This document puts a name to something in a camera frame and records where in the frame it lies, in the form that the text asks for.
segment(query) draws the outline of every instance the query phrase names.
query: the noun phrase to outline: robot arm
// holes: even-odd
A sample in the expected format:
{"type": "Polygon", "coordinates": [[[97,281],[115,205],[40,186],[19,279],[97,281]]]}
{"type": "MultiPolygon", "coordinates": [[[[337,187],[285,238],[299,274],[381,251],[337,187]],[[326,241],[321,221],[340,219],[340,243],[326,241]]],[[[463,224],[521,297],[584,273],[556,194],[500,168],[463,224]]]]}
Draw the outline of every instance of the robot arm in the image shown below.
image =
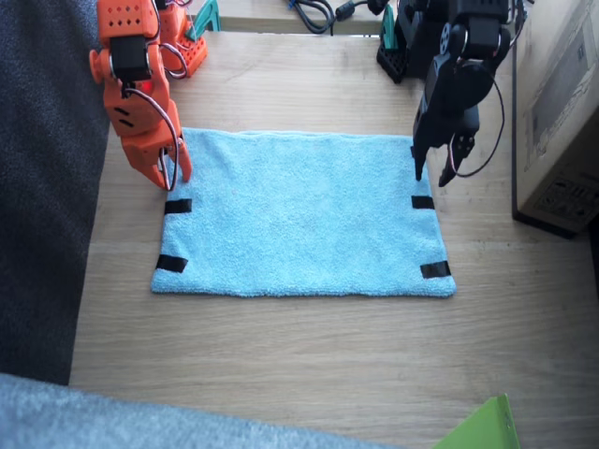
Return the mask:
{"type": "MultiPolygon", "coordinates": [[[[495,71],[510,49],[504,27],[509,0],[400,0],[394,24],[387,3],[369,0],[372,12],[385,11],[377,61],[396,83],[403,77],[426,80],[414,123],[416,179],[429,148],[449,145],[439,180],[445,186],[459,176],[461,161],[475,145],[477,105],[495,84],[495,71]]],[[[525,18],[523,0],[511,3],[512,15],[518,5],[519,19],[525,18]]]]}
{"type": "Polygon", "coordinates": [[[440,187],[456,177],[474,147],[480,125],[478,103],[489,94],[495,71],[509,51],[511,35],[501,26],[507,16],[507,0],[449,3],[440,54],[432,60],[414,122],[417,180],[430,147],[449,145],[440,187]]]}
{"type": "Polygon", "coordinates": [[[112,126],[129,164],[172,190],[179,166],[188,181],[192,164],[166,74],[191,77],[206,58],[204,39],[185,36],[192,24],[176,2],[97,0],[96,7],[102,50],[90,52],[90,67],[94,80],[104,82],[112,126]],[[165,156],[175,162],[172,181],[165,156]]]}

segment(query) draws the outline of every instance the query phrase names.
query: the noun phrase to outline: gray fabric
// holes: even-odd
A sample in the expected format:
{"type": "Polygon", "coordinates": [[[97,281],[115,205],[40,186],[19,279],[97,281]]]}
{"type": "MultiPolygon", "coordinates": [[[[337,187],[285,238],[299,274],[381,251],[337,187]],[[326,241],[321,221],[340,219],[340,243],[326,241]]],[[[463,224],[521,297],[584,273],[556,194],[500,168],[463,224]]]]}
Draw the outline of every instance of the gray fabric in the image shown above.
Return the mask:
{"type": "Polygon", "coordinates": [[[122,402],[0,374],[0,446],[13,448],[383,449],[310,430],[122,402]]]}
{"type": "Polygon", "coordinates": [[[95,0],[0,0],[0,371],[67,384],[108,118],[95,0]]]}

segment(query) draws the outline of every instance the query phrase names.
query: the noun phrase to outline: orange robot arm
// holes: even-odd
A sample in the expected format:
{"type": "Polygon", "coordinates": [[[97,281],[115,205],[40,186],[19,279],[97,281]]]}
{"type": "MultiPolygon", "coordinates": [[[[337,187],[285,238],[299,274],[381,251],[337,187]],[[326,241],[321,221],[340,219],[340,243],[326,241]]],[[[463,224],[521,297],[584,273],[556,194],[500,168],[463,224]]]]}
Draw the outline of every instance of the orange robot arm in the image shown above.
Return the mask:
{"type": "Polygon", "coordinates": [[[203,39],[184,37],[191,23],[176,4],[98,0],[96,6],[103,49],[90,52],[90,67],[95,81],[104,82],[104,106],[112,126],[129,164],[158,187],[172,190],[179,167],[183,180],[189,181],[192,164],[166,72],[174,78],[190,77],[206,57],[206,45],[203,39]],[[166,155],[175,162],[172,181],[166,155]]]}

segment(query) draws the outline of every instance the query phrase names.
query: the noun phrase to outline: black cable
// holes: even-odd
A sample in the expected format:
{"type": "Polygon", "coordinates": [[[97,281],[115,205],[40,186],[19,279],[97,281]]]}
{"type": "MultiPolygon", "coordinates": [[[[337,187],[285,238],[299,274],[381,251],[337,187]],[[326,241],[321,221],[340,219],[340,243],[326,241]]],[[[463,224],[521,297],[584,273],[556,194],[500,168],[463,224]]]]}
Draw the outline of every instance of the black cable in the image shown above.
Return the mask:
{"type": "Polygon", "coordinates": [[[306,25],[306,28],[315,35],[322,35],[330,30],[330,35],[333,36],[333,25],[335,22],[341,22],[349,18],[354,13],[354,8],[360,5],[368,4],[367,0],[360,0],[354,3],[352,0],[341,5],[336,11],[333,11],[332,6],[327,0],[291,0],[289,5],[293,7],[299,14],[301,21],[306,25]],[[322,13],[325,17],[324,23],[317,23],[310,19],[303,7],[312,7],[322,13]]]}
{"type": "Polygon", "coordinates": [[[333,36],[333,25],[337,18],[333,8],[327,0],[295,0],[293,2],[293,8],[298,12],[301,21],[306,25],[306,28],[315,35],[322,35],[330,30],[330,35],[333,36]],[[325,16],[325,23],[318,24],[310,19],[304,12],[302,5],[306,7],[313,7],[317,9],[325,16]]]}
{"type": "MultiPolygon", "coordinates": [[[[487,72],[487,74],[490,76],[491,80],[493,81],[493,85],[495,86],[495,89],[497,90],[497,95],[499,95],[499,103],[502,105],[502,127],[499,129],[499,136],[497,136],[497,141],[495,142],[495,147],[493,148],[493,151],[490,152],[489,157],[487,158],[487,160],[485,161],[485,163],[480,166],[479,168],[477,168],[475,171],[471,171],[470,173],[458,173],[454,167],[454,171],[456,173],[456,176],[460,177],[460,178],[470,178],[472,176],[474,176],[475,174],[479,173],[480,171],[483,170],[483,168],[485,168],[490,160],[493,158],[493,156],[495,155],[495,152],[497,151],[497,147],[499,147],[499,141],[502,138],[502,133],[504,132],[504,125],[505,125],[505,108],[504,108],[504,98],[502,97],[502,91],[499,89],[499,86],[497,85],[497,81],[495,80],[495,77],[490,73],[490,71],[484,67],[483,65],[481,65],[481,67],[483,67],[485,69],[485,72],[487,72]]],[[[451,145],[447,146],[447,149],[451,152],[451,160],[452,160],[452,166],[453,166],[453,150],[451,149],[451,145]]]]}

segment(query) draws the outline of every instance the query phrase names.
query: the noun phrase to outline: light blue microfiber cloth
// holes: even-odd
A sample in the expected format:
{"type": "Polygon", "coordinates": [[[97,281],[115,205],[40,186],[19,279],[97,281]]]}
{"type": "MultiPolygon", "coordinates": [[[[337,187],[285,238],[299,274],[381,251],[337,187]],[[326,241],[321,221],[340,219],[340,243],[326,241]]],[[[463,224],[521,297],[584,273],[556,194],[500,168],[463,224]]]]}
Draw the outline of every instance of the light blue microfiber cloth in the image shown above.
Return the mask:
{"type": "Polygon", "coordinates": [[[154,292],[241,297],[456,292],[425,168],[397,136],[184,129],[154,292]]]}

